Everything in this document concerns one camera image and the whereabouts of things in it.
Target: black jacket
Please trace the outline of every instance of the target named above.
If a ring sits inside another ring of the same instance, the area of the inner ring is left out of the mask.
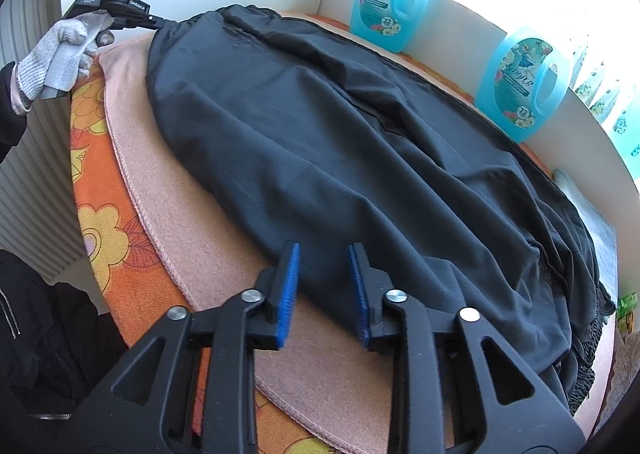
[[[575,207],[495,125],[318,25],[238,5],[167,22],[146,75],[178,160],[300,288],[357,321],[347,245],[429,307],[472,306],[575,410],[611,301]]]
[[[11,72],[15,62],[10,62],[0,70],[0,161],[9,150],[18,145],[25,129],[27,117],[16,115],[11,107]]]

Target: hand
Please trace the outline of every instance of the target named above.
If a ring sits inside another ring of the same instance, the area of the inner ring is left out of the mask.
[[[89,15],[91,15],[90,19],[93,23],[90,27],[82,19],[89,19],[87,17]],[[78,74],[88,76],[93,56],[97,53],[98,47],[113,43],[113,34],[107,30],[112,23],[113,18],[107,12],[97,11],[81,14],[74,19],[58,21],[53,25],[29,55],[20,61],[15,70],[24,110],[28,110],[31,103],[42,93],[49,65],[60,43],[66,41],[78,45],[78,50],[82,52]],[[96,28],[100,30],[97,37],[87,41],[89,33],[95,34]]]
[[[108,46],[113,43],[114,37],[111,30],[103,30],[98,33],[96,38],[86,45],[82,57],[80,57],[80,65],[78,66],[78,77],[86,79],[89,77],[89,69],[94,63],[94,57],[98,54],[98,48]]]

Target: black clamp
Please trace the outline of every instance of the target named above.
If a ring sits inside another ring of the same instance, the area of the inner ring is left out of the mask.
[[[86,12],[106,10],[114,19],[111,30],[123,28],[151,28],[164,26],[165,19],[149,14],[150,6],[142,0],[75,0],[63,19],[71,19]]]
[[[360,243],[350,258],[360,341],[394,354],[388,454],[575,454],[584,446],[568,409],[477,310],[427,308],[371,268]],[[455,392],[449,448],[442,379]]]
[[[222,306],[166,314],[100,381],[65,424],[65,454],[256,454],[254,350],[286,341],[300,247]],[[193,408],[203,348],[211,348],[202,435]]]

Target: black sleeve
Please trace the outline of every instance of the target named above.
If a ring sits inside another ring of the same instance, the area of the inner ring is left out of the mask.
[[[16,115],[11,107],[11,72],[14,62],[0,70],[0,161],[17,145],[27,129],[27,117]]]

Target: gloved hand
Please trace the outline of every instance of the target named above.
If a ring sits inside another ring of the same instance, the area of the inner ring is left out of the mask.
[[[82,17],[86,14],[81,14],[78,18],[58,21],[49,28],[49,31],[38,41],[29,55],[20,61],[14,70],[15,85],[12,84],[12,90],[14,86],[17,88],[22,103],[21,107],[16,107],[14,102],[16,112],[28,111],[31,103],[42,93],[51,60],[63,41],[84,46],[78,66],[78,75],[82,77],[89,75],[89,68],[98,47],[113,43],[113,34],[107,30],[113,23],[113,18],[105,11],[91,12],[91,14],[93,21],[95,21],[96,14],[98,15],[100,25],[100,32],[95,39],[87,41],[89,30],[85,22],[82,21]]]

